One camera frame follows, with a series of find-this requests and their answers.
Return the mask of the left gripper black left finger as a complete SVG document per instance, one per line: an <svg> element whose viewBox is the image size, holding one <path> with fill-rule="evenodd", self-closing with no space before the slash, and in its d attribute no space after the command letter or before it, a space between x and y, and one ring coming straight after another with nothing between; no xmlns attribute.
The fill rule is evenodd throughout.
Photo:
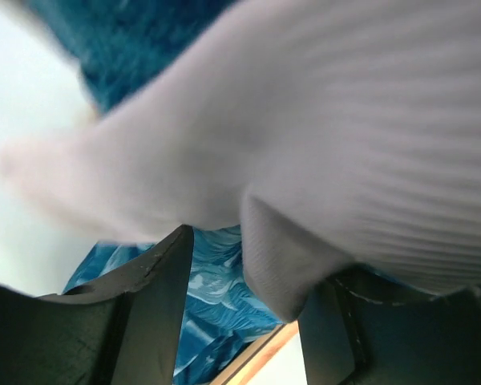
<svg viewBox="0 0 481 385"><path fill-rule="evenodd" d="M182 226L64 295L0 286L0 384L169 384L192 247Z"/></svg>

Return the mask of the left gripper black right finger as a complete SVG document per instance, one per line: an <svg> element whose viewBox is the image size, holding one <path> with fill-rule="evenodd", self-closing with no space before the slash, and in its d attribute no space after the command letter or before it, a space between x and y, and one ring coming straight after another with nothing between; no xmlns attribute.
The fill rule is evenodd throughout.
<svg viewBox="0 0 481 385"><path fill-rule="evenodd" d="M351 269L298 326L309 384L481 384L481 286L435 297Z"/></svg>

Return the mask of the white sock black stripes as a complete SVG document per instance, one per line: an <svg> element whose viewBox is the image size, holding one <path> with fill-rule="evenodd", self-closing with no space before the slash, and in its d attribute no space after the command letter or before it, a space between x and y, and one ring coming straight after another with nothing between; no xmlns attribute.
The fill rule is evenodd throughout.
<svg viewBox="0 0 481 385"><path fill-rule="evenodd" d="M0 177L104 241L239 225L284 322L365 265L481 286L481 1L241 1L95 127L8 144Z"/></svg>

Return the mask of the blue patterned cloth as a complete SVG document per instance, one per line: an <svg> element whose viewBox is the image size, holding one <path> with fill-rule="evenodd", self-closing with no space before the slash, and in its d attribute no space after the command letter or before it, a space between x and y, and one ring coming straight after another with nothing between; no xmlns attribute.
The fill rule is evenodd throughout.
<svg viewBox="0 0 481 385"><path fill-rule="evenodd" d="M76 60L102 113L155 78L228 8L201 0L27 5ZM173 383L212 382L279 323L244 280L240 228L195 231Z"/></svg>

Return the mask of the wooden rack frame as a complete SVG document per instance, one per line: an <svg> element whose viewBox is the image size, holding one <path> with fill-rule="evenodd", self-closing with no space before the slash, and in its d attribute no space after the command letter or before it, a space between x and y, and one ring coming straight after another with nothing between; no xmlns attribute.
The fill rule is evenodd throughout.
<svg viewBox="0 0 481 385"><path fill-rule="evenodd" d="M298 334L298 323L280 325L238 355L210 385L245 385Z"/></svg>

